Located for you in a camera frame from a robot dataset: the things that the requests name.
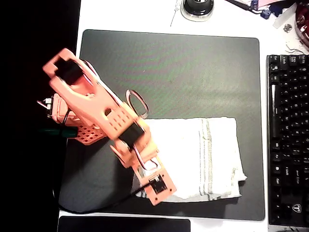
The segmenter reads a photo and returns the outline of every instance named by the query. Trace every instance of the dark gray desk mat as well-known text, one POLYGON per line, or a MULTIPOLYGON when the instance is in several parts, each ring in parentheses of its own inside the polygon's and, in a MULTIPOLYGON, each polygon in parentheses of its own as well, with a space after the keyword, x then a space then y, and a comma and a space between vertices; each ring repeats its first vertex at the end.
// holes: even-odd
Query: dark gray desk mat
MULTIPOLYGON (((236 118, 241 160, 248 176, 238 199, 153 207, 147 199, 132 198, 108 212, 264 218, 257 39, 87 30, 81 58, 92 63, 121 99, 128 88, 139 92, 150 107, 149 118, 236 118)), ((83 146, 69 140, 60 193, 64 207, 89 210, 130 192, 133 172, 121 166, 106 142, 83 146)))

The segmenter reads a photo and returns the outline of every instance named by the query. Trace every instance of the orange plastic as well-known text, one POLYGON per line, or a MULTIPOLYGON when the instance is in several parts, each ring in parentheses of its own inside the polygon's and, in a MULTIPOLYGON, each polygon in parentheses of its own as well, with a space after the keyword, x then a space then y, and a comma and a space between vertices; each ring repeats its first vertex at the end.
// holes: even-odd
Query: orange plastic
POLYGON ((50 86, 58 93, 54 96, 52 110, 52 118, 56 122, 62 122, 64 115, 70 108, 72 111, 69 113, 66 125, 79 126, 79 137, 76 138, 78 141, 89 145, 108 136, 115 142, 115 145, 111 146, 112 151, 124 167, 132 167, 141 185, 161 176, 166 190, 156 194, 151 186, 145 188, 153 205, 160 203, 176 191, 170 176, 157 156, 157 146, 151 139, 149 126, 125 102, 116 102, 83 61, 75 57, 68 49, 63 49, 43 67, 43 70, 51 78, 50 86), (57 70, 55 63, 59 58, 65 61, 71 59, 82 69, 84 75, 73 85, 69 86, 55 75, 57 70), (141 165, 137 154, 134 150, 130 150, 125 142, 118 139, 133 123, 138 124, 144 131, 144 134, 135 142, 142 161, 146 163, 155 160, 157 164, 157 168, 149 176, 141 176, 141 165))

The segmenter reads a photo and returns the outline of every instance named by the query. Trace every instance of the black cable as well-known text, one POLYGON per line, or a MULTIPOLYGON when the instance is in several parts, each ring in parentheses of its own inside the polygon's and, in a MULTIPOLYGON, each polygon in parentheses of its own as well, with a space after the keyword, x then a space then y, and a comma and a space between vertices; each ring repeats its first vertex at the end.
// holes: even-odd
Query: black cable
POLYGON ((65 207, 63 207, 62 205, 59 204, 58 202, 58 207, 60 210, 62 211, 65 211, 65 212, 68 212, 68 213, 71 213, 71 214, 92 214, 92 213, 100 213, 100 211, 103 211, 103 210, 106 210, 106 209, 109 209, 109 208, 113 208, 119 204, 121 204, 122 202, 125 202, 126 200, 128 200, 129 198, 131 197, 134 197, 137 193, 141 192, 142 190, 144 190, 144 188, 150 186, 155 180, 149 182, 148 184, 146 185, 143 185, 142 187, 138 188, 137 190, 135 190, 134 192, 130 193, 129 195, 127 195, 126 197, 124 197, 123 199, 120 199, 119 201, 117 202, 114 202, 112 204, 109 204, 107 206, 104 206, 104 207, 100 207, 100 208, 97 208, 97 209, 92 209, 92 210, 86 210, 86 211, 82 211, 82 212, 77 212, 77 211, 73 211, 73 210, 69 210, 65 207))
POLYGON ((66 121, 68 119, 69 113, 70 113, 71 109, 68 108, 66 115, 64 115, 63 121, 62 121, 62 125, 65 126, 66 125, 66 121))

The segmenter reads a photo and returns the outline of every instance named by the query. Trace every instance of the green object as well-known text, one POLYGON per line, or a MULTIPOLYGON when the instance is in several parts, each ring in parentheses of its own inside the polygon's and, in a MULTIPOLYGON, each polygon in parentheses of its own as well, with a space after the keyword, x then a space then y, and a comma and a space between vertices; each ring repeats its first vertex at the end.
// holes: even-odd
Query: green object
POLYGON ((78 127, 63 127, 63 128, 43 128, 39 129, 39 132, 49 135, 62 136, 64 138, 76 138, 78 133, 78 127))

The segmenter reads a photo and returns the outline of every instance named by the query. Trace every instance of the red object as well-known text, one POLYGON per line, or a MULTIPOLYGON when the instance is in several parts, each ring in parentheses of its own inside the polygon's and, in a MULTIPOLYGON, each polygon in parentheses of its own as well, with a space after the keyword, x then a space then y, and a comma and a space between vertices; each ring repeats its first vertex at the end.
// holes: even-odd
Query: red object
POLYGON ((160 181, 159 191, 152 185, 145 188, 147 197, 153 205, 176 191, 157 155, 158 149, 151 139, 149 126, 134 112, 134 109, 112 93, 90 64, 78 59, 68 49, 63 49, 44 65, 43 70, 51 78, 49 84, 57 93, 54 95, 52 109, 52 118, 55 122, 62 123, 70 108, 66 125, 79 128, 76 140, 84 145, 90 145, 105 136, 113 140, 115 145, 111 146, 112 151, 124 167, 132 167, 141 185, 146 185, 152 180, 160 181), (82 71, 71 85, 56 75, 59 71, 56 63, 60 60, 64 62, 71 60, 82 71), (133 124, 142 129, 142 134, 134 142, 134 149, 130 149, 119 136, 133 124), (150 164, 152 174, 141 175, 140 169, 146 169, 150 164))
POLYGON ((309 51, 309 3, 301 3, 296 9, 296 33, 309 51))

